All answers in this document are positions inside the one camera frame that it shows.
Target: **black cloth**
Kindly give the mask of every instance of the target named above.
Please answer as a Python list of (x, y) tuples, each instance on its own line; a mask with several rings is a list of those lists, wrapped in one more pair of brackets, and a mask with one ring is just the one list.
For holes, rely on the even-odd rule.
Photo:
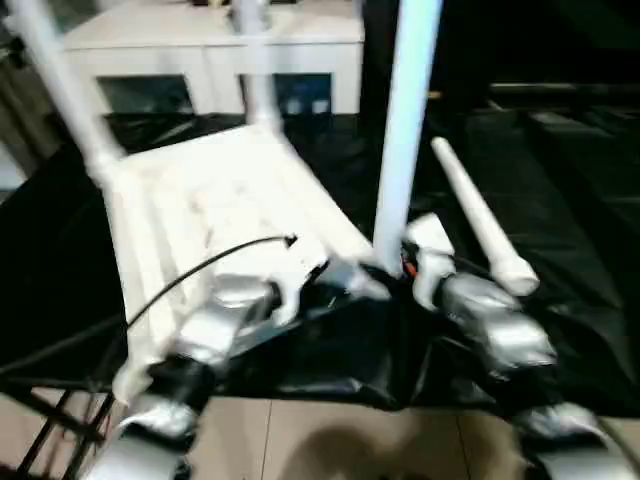
[[(594, 125), (593, 115), (601, 112), (588, 112), (582, 121), (567, 120), (571, 128), (564, 130), (566, 126), (545, 122), (544, 115), (477, 113), (453, 127), (449, 124), (447, 134), (510, 239), (540, 276), (541, 286), (526, 308), (559, 354), (557, 375), (545, 388), (601, 414), (640, 416), (633, 348), (638, 339), (633, 305), (638, 149), (627, 141), (627, 124), (616, 123), (618, 133), (610, 133)], [(217, 117), (112, 118), (114, 131), (130, 151), (239, 122)], [(628, 125), (635, 128), (633, 121)], [(339, 206), (370, 236), (380, 143), (368, 141), (352, 118), (288, 120), (285, 131)], [(436, 212), (456, 252), (486, 266), (427, 139), (420, 152), (411, 217)], [(22, 333), (5, 337), (5, 361), (77, 331), (80, 320), (122, 312), (102, 199), (75, 155), (75, 160), (67, 156), (52, 163), (0, 209), (3, 225), (9, 225), (7, 218), (14, 225), (18, 219), (32, 220), (3, 238), (8, 247), (3, 251), (14, 252), (7, 259), (9, 278), (22, 279), (13, 286), (5, 282), (4, 291), (15, 299), (7, 318), (25, 319)], [(624, 254), (623, 261), (614, 261), (616, 252)], [(302, 325), (235, 359), (217, 394), (363, 403), (389, 410), (409, 405), (479, 407), (500, 414), (501, 405), (466, 373), (474, 362), (470, 353), (451, 349), (455, 339), (447, 322), (418, 308), (407, 284), (385, 281), (394, 293), (390, 302), (354, 301), (341, 292), (305, 299), (313, 308), (305, 308)], [(43, 320), (49, 317), (61, 320)], [(122, 326), (117, 334), (124, 338)], [(104, 340), (96, 339), (83, 353), (70, 352), (34, 366), (14, 380), (73, 380), (82, 385)]]

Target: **white pole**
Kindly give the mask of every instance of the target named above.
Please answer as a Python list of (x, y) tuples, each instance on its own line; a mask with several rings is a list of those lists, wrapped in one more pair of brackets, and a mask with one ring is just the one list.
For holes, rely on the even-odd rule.
[(538, 277), (531, 265), (513, 248), (449, 142), (436, 137), (431, 146), (491, 263), (491, 276), (512, 295), (524, 296), (535, 291)]
[(88, 173), (101, 182), (104, 168), (118, 160), (122, 150), (102, 119), (89, 108), (47, 6), (41, 0), (9, 0), (9, 7), (38, 73), (82, 151)]
[(402, 0), (391, 78), (373, 247), (391, 274), (401, 272), (400, 244), (406, 229), (411, 188), (442, 0)]
[(271, 49), (266, 44), (267, 28), (263, 15), (268, 11), (268, 0), (234, 0), (240, 33), (244, 36), (247, 67), (246, 98), (247, 121), (252, 124), (280, 127), (280, 114), (276, 107), (273, 78), (271, 76)]

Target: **white table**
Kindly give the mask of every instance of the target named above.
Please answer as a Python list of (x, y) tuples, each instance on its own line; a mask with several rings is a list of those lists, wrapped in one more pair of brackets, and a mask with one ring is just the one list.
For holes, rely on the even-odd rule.
[[(244, 40), (227, 11), (133, 0), (68, 32), (65, 49), (100, 113), (111, 106), (95, 77), (182, 75), (197, 114), (241, 114)], [(303, 0), (269, 12), (273, 72), (329, 73), (332, 112), (357, 113), (364, 32), (355, 4)]]

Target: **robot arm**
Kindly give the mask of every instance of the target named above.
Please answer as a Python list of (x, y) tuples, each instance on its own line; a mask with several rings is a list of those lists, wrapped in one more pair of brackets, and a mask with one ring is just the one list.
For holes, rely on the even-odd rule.
[(640, 478), (595, 415), (555, 392), (553, 345), (513, 296), (494, 282), (456, 272), (446, 254), (422, 249), (417, 258), (414, 296), (456, 326), (472, 356), (457, 367), (497, 400), (514, 425), (526, 478)]
[(225, 275), (186, 320), (167, 357), (148, 368), (150, 385), (84, 475), (86, 480), (172, 480), (189, 472), (184, 456), (198, 418), (238, 345), (257, 345), (286, 330), (270, 322), (281, 306), (278, 287), (256, 277)]

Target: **white pipe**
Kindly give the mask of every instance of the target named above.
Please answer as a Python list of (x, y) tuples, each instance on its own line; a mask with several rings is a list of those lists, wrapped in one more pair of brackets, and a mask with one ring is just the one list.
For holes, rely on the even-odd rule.
[(89, 108), (72, 73), (51, 13), (41, 0), (9, 0), (18, 31), (60, 114), (85, 159), (88, 173), (101, 182), (104, 168), (122, 156), (104, 122)]
[(273, 77), (271, 75), (271, 49), (266, 45), (268, 36), (263, 14), (268, 11), (268, 0), (234, 0), (240, 32), (245, 37), (244, 48), (247, 68), (246, 98), (247, 120), (251, 124), (266, 124), (279, 128), (280, 115), (276, 107)]
[(400, 274), (422, 121), (427, 105), (442, 0), (402, 0), (382, 155), (373, 246), (380, 264)]
[(538, 277), (529, 262), (513, 248), (449, 142), (436, 137), (431, 146), (491, 263), (493, 278), (512, 295), (525, 296), (534, 292), (540, 283)]

